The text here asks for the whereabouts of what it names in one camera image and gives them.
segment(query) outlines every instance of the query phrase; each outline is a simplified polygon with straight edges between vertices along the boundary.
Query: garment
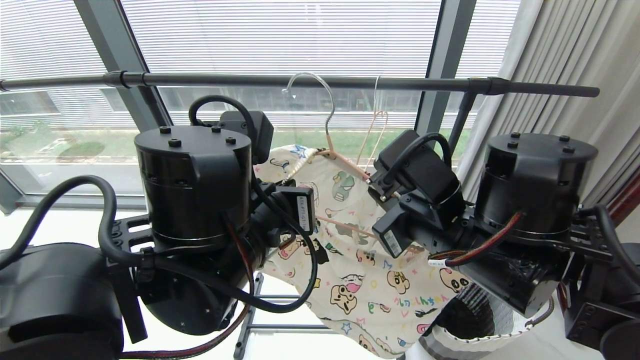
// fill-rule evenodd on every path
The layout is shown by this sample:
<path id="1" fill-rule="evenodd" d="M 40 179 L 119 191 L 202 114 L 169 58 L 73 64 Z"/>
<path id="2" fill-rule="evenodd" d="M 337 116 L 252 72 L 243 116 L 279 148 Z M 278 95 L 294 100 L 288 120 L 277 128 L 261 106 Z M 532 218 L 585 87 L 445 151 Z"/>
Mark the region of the garment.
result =
<path id="1" fill-rule="evenodd" d="M 363 179 L 337 160 L 300 145 L 273 149 L 255 167 L 263 181 L 283 180 L 299 161 L 297 186 L 314 190 L 316 215 L 371 233 L 385 212 L 367 193 Z M 376 238 L 326 221 L 317 221 L 311 239 L 319 259 L 316 288 L 307 306 L 329 328 L 384 359 L 409 349 L 440 310 L 469 280 L 448 268 L 427 265 L 428 253 L 415 243 L 397 259 Z M 308 284 L 308 249 L 297 238 L 266 262 L 262 271 L 296 287 Z"/>

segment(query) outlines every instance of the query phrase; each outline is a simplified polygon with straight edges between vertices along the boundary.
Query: barcode label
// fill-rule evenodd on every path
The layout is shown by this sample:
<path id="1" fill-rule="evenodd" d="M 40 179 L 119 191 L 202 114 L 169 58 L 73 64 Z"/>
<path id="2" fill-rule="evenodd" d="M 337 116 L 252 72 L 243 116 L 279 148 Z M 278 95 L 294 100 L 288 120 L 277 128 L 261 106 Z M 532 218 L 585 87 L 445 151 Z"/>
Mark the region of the barcode label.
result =
<path id="1" fill-rule="evenodd" d="M 298 196 L 298 222 L 300 223 L 300 227 L 304 231 L 310 231 L 311 226 L 309 223 L 309 208 L 307 206 L 307 197 L 306 196 Z"/>
<path id="2" fill-rule="evenodd" d="M 393 231 L 389 230 L 385 233 L 385 241 L 389 250 L 391 250 L 391 255 L 393 255 L 394 258 L 397 258 L 402 252 L 402 249 L 400 249 L 400 244 L 398 244 L 398 240 L 396 239 Z"/>

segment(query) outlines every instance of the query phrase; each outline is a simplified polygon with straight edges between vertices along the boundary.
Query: white label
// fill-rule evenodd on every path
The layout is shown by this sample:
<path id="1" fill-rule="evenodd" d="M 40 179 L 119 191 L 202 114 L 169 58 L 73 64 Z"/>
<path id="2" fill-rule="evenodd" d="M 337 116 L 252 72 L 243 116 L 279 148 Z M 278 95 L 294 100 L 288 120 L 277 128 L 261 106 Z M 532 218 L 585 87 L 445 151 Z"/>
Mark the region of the white label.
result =
<path id="1" fill-rule="evenodd" d="M 393 231 L 389 230 L 385 233 L 385 241 L 389 250 L 391 250 L 391 255 L 393 255 L 394 258 L 397 258 L 402 252 L 402 249 L 400 249 L 400 244 L 398 244 L 398 240 L 396 239 Z"/>
<path id="2" fill-rule="evenodd" d="M 435 266 L 437 268 L 447 268 L 447 260 L 446 259 L 442 259 L 442 260 L 435 260 L 435 259 L 431 259 L 428 261 L 429 266 Z"/>
<path id="3" fill-rule="evenodd" d="M 300 223 L 300 227 L 304 231 L 310 231 L 311 226 L 309 224 L 309 208 L 307 206 L 307 197 L 306 196 L 298 196 L 298 222 Z"/>

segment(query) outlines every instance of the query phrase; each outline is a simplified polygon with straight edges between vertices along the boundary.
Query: robotic arm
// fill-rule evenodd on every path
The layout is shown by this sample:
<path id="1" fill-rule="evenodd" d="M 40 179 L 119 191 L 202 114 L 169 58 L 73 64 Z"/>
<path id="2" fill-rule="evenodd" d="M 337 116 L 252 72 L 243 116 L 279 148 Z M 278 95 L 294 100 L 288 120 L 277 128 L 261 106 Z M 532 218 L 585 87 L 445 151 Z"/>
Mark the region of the robotic arm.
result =
<path id="1" fill-rule="evenodd" d="M 196 113 L 210 101 L 239 112 L 205 124 Z M 191 126 L 135 139 L 147 215 L 114 220 L 110 185 L 76 177 L 47 195 L 15 245 L 0 252 L 1 359 L 184 359 L 221 341 L 183 352 L 122 354 L 123 319 L 132 342 L 147 337 L 138 297 L 165 325 L 193 335 L 228 334 L 238 300 L 274 313 L 306 301 L 317 272 L 308 237 L 313 194 L 255 177 L 252 165 L 265 162 L 271 147 L 269 120 L 218 95 L 197 100 L 189 118 Z M 429 141 L 440 143 L 444 161 Z M 582 178 L 596 154 L 565 136 L 498 136 L 490 140 L 471 204 L 451 170 L 446 140 L 405 131 L 374 164 L 369 191 L 387 214 L 373 231 L 395 257 L 419 242 L 432 265 L 459 270 L 524 316 L 557 288 L 569 339 L 607 359 L 635 358 L 640 249 L 620 245 L 603 207 L 578 210 Z M 100 249 L 28 247 L 56 199 L 81 184 L 98 186 L 105 198 Z M 131 232 L 145 224 L 150 228 Z M 302 237 L 312 261 L 301 297 L 276 305 L 240 290 L 269 249 L 282 246 L 281 236 L 292 234 Z"/>

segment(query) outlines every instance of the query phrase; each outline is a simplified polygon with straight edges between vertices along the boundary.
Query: red wire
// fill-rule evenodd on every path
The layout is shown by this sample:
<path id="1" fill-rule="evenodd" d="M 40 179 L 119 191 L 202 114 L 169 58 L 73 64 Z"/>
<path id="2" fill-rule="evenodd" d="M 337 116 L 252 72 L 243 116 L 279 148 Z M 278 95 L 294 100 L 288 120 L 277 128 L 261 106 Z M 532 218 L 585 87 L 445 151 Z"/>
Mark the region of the red wire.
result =
<path id="1" fill-rule="evenodd" d="M 482 245 L 476 247 L 475 249 L 469 250 L 468 252 L 466 252 L 464 255 L 460 255 L 456 258 L 450 259 L 446 261 L 446 265 L 447 266 L 456 266 L 466 260 L 469 260 L 470 258 L 473 258 L 474 256 L 479 255 L 480 253 L 484 252 L 487 248 L 491 247 L 492 245 L 496 244 L 498 241 L 500 241 L 508 232 L 510 232 L 510 230 L 512 230 L 512 228 L 518 223 L 518 221 L 520 220 L 520 218 L 522 217 L 522 212 L 517 212 L 515 213 L 511 219 L 509 220 L 509 222 L 497 233 L 495 233 L 491 238 L 489 238 L 489 240 L 485 241 L 484 243 L 482 243 Z"/>
<path id="2" fill-rule="evenodd" d="M 238 233 L 234 228 L 233 224 L 231 224 L 231 221 L 229 221 L 226 218 L 225 223 L 227 225 L 227 229 L 229 230 L 229 233 L 231 234 L 231 237 L 234 239 L 238 247 L 238 251 L 240 252 L 240 255 L 244 263 L 244 267 L 246 268 L 246 276 L 249 281 L 249 293 L 254 294 L 255 282 L 253 281 L 253 267 L 251 265 L 251 260 L 249 258 L 249 255 L 247 254 L 246 250 L 242 246 L 242 241 L 240 240 L 240 237 L 238 236 Z M 226 339 L 229 335 L 231 335 L 231 333 L 242 323 L 245 316 L 249 312 L 249 308 L 251 307 L 245 304 L 239 316 L 231 325 L 229 325 L 229 327 L 227 327 L 223 332 L 221 332 L 213 340 L 208 341 L 202 345 L 198 345 L 197 347 L 188 348 L 184 350 L 123 352 L 120 358 L 121 359 L 143 359 L 143 360 L 147 360 L 147 359 L 169 360 L 169 359 L 188 359 L 190 357 L 198 356 L 216 347 L 219 343 L 221 343 L 224 339 Z"/>

